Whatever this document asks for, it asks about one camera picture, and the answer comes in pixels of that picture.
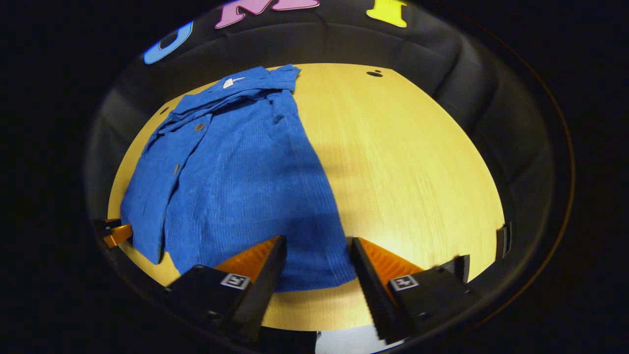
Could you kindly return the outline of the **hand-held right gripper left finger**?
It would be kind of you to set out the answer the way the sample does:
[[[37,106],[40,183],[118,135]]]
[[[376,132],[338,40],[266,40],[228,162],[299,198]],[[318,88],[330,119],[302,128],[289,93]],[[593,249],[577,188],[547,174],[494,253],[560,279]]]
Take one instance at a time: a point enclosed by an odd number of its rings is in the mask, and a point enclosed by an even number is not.
[[[195,265],[165,287],[165,305],[193,327],[253,343],[286,255],[285,236],[275,236],[215,267]]]

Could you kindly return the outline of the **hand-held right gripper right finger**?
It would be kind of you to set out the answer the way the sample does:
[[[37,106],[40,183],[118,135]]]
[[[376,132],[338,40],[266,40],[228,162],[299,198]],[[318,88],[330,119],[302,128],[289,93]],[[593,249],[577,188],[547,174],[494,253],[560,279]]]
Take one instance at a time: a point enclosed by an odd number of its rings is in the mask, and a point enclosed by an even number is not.
[[[468,282],[470,256],[423,269],[361,237],[350,238],[350,258],[380,340],[422,336],[477,304]]]

